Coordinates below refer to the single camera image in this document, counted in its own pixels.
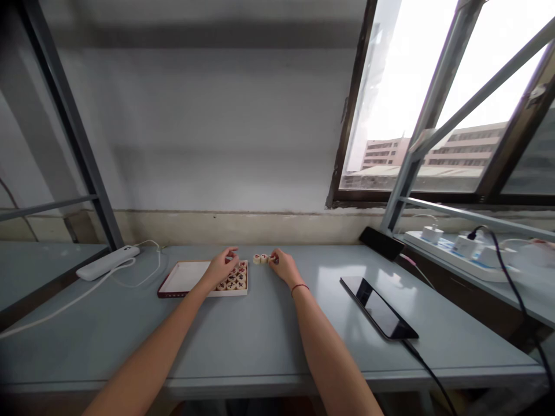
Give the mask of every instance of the smartphone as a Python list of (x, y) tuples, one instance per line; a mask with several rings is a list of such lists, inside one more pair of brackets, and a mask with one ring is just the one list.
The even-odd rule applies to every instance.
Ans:
[(418, 334), (363, 277), (342, 277), (341, 284), (363, 312), (390, 341), (418, 339)]
[(366, 227), (358, 238), (365, 246), (370, 247), (389, 261), (395, 260), (405, 245), (373, 228)]

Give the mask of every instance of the white cable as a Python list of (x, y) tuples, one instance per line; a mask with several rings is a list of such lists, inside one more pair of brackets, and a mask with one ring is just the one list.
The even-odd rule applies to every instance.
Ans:
[(422, 277), (424, 277), (424, 278), (426, 279), (426, 282), (428, 282), (428, 284), (429, 284), (430, 286), (432, 286), (432, 289), (435, 290), (436, 292), (438, 291), (438, 290), (434, 287), (434, 285), (432, 285), (432, 282), (430, 282), (430, 280), (428, 280), (428, 278), (427, 278), (426, 275), (422, 272), (422, 270), (420, 270), (420, 268), (416, 265), (416, 262), (415, 262), (412, 258), (410, 258), (410, 257), (408, 257), (408, 256), (406, 256), (406, 255), (404, 255), (404, 254), (400, 254), (399, 256), (400, 256), (400, 257), (403, 257), (403, 259), (407, 260), (410, 264), (412, 264), (414, 267), (416, 267), (416, 270), (418, 270), (418, 271), (420, 272), (420, 274), (422, 275)]
[(438, 218), (431, 215), (431, 214), (416, 214), (415, 216), (411, 216), (410, 218), (416, 218), (416, 217), (430, 217), (434, 219), (434, 223), (432, 224), (432, 228), (435, 229), (438, 226)]
[(506, 239), (506, 240), (503, 240), (502, 242), (500, 242), (500, 244), (499, 244), (499, 248), (505, 248), (505, 246), (506, 246), (506, 244), (505, 244), (505, 243), (508, 243), (508, 242), (511, 242), (511, 241), (520, 241), (520, 242), (524, 242), (524, 243), (526, 243), (526, 244), (537, 244), (537, 242), (535, 242), (535, 241), (533, 241), (533, 240), (524, 240), (524, 239)]
[(119, 270), (119, 269), (124, 269), (126, 267), (132, 266), (133, 264), (135, 264), (135, 257), (130, 258), (125, 260), (123, 263), (120, 263), (117, 267), (113, 268), (112, 270), (110, 270), (103, 278), (101, 278), (98, 283), (96, 283), (93, 287), (91, 287), (88, 291), (86, 291), (84, 294), (82, 294), (81, 296), (79, 296), (78, 298), (72, 300), (71, 302), (69, 302), (67, 305), (62, 306), (60, 309), (58, 309), (56, 312), (51, 313), (50, 315), (39, 319), (38, 321), (32, 322), (30, 324), (26, 324), (23, 326), (20, 326), (19, 328), (15, 328), (9, 331), (5, 331), (0, 333), (0, 339), (3, 338), (7, 338), (10, 335), (14, 335), (18, 332), (21, 332), (22, 330), (26, 330), (29, 328), (32, 328), (33, 326), (37, 326), (39, 324), (42, 324), (52, 318), (54, 318), (56, 315), (61, 314), (63, 311), (65, 311), (67, 308), (69, 308), (70, 306), (76, 304), (78, 301), (80, 301), (81, 299), (83, 299), (85, 296), (89, 295), (93, 290), (95, 290), (97, 287), (99, 287), (108, 277), (110, 277), (115, 271)]
[(142, 282), (140, 282), (140, 283), (138, 283), (138, 284), (136, 284), (136, 285), (128, 285), (127, 283), (122, 283), (122, 282), (120, 282), (118, 279), (116, 279), (114, 276), (112, 276), (112, 279), (113, 279), (114, 282), (116, 282), (118, 285), (123, 286), (123, 287), (127, 287), (127, 288), (136, 288), (136, 287), (139, 287), (139, 286), (141, 286), (144, 282), (146, 282), (148, 279), (150, 279), (150, 278), (152, 277), (152, 275), (153, 275), (154, 273), (156, 273), (156, 272), (158, 271), (158, 269), (160, 268), (160, 263), (161, 263), (160, 255), (161, 255), (161, 251), (162, 251), (162, 250), (160, 249), (160, 246), (158, 245), (157, 242), (155, 242), (154, 240), (145, 240), (145, 241), (143, 241), (143, 242), (141, 242), (141, 243), (139, 243), (139, 244), (136, 244), (135, 247), (140, 246), (141, 244), (145, 244), (146, 242), (154, 243), (154, 244), (156, 244), (156, 247), (158, 247), (158, 249), (156, 250), (156, 252), (158, 253), (158, 267), (157, 267), (152, 273), (150, 273), (146, 279), (144, 279)]

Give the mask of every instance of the person's left hand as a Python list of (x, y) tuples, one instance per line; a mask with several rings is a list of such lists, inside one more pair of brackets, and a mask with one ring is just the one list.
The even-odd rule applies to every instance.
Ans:
[(234, 253), (238, 249), (239, 247), (228, 247), (215, 256), (204, 272), (200, 282), (206, 283), (208, 287), (213, 289), (219, 282), (225, 280), (231, 270), (239, 263), (239, 256)]

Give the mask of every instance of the desk surface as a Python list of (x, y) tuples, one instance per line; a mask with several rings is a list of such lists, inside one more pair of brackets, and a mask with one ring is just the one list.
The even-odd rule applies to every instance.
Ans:
[[(314, 391), (295, 309), (285, 283), (267, 265), (252, 264), (270, 247), (243, 246), (249, 294), (208, 298), (178, 353), (166, 385), (180, 397), (276, 396)], [(422, 389), (433, 381), (398, 343), (385, 341), (339, 283), (365, 278), (419, 333), (422, 357), (450, 387), (493, 387), (542, 377), (543, 369), (400, 266), (364, 246), (290, 246), (299, 270), (375, 391)], [(156, 290), (181, 260), (205, 260), (220, 247), (168, 247), (148, 284), (123, 288), (111, 279), (47, 323), (0, 340), (3, 381), (10, 391), (100, 388), (175, 308)], [(156, 267), (151, 248), (117, 272), (130, 284)], [(78, 281), (15, 326), (58, 309), (90, 285)]]
[(104, 244), (0, 242), (0, 311), (104, 248)]
[[(405, 241), (402, 238), (402, 235), (396, 237), (404, 241), (405, 244), (420, 255), (432, 260), (459, 277), (462, 277), (467, 282), (485, 290), (496, 298), (503, 300), (517, 309), (520, 309), (518, 300), (508, 283), (495, 283), (479, 279), (470, 273), (447, 263), (434, 254), (429, 253), (426, 250), (422, 250), (420, 247)], [(498, 236), (499, 241), (502, 241), (505, 238), (513, 237), (513, 235)], [(455, 241), (457, 235), (445, 234), (443, 238)], [(555, 273), (553, 269), (534, 265), (520, 254), (515, 259), (515, 267), (524, 272), (524, 277), (515, 281), (515, 285), (519, 290), (520, 296), (522, 297), (529, 315), (555, 329), (555, 279), (553, 278)]]

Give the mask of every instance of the black cable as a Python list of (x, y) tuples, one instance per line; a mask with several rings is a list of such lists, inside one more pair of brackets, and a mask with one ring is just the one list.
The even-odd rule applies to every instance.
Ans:
[(455, 407), (453, 406), (453, 403), (451, 402), (451, 399), (449, 398), (449, 395), (447, 394), (447, 392), (443, 388), (443, 385), (441, 384), (439, 379), (436, 377), (436, 375), (434, 374), (432, 369), (430, 367), (428, 367), (428, 365), (426, 364), (426, 361), (424, 361), (424, 359), (420, 356), (418, 351), (416, 351), (416, 348), (414, 348), (414, 346), (408, 340), (402, 340), (401, 343), (405, 346), (407, 351), (409, 351), (409, 353), (414, 358), (416, 358), (420, 362), (420, 364), (422, 364), (422, 367), (424, 367), (426, 369), (426, 371), (429, 372), (429, 374), (432, 376), (435, 383), (438, 385), (439, 389), (443, 393), (443, 396), (445, 397), (445, 400), (447, 400), (447, 404), (449, 405), (449, 409), (451, 409), (451, 413), (453, 414), (453, 416), (457, 416), (457, 411), (455, 410)]
[[(511, 279), (509, 272), (507, 271), (507, 267), (505, 266), (505, 263), (503, 263), (503, 258), (501, 256), (501, 249), (499, 247), (499, 243), (497, 242), (497, 237), (495, 236), (495, 233), (487, 225), (479, 225), (468, 235), (468, 239), (469, 240), (475, 239), (476, 231), (478, 231), (480, 228), (485, 228), (488, 231), (488, 233), (491, 235), (491, 238), (493, 238), (493, 242), (495, 244), (495, 250), (497, 251), (497, 259), (499, 260), (499, 264), (501, 264), (501, 269), (503, 270), (503, 273), (505, 273), (505, 276), (509, 281), (510, 288), (513, 289), (513, 292), (515, 293), (516, 299), (519, 301), (520, 311), (522, 312), (522, 316), (524, 318), (524, 324), (530, 327), (530, 315), (528, 315), (528, 312), (524, 307), (524, 302), (520, 297), (520, 293), (516, 289), (515, 283)], [(543, 367), (545, 368), (545, 373), (547, 375), (547, 381), (549, 383), (549, 391), (552, 395), (552, 398), (555, 399), (555, 382), (553, 381), (553, 373), (551, 372), (551, 368), (549, 367), (549, 363), (547, 362), (547, 357), (545, 356), (545, 352), (543, 351), (543, 348), (539, 343), (538, 337), (536, 337), (536, 334), (533, 330), (530, 331), (530, 336), (533, 339), (534, 346), (538, 350), (539, 356), (542, 359)]]

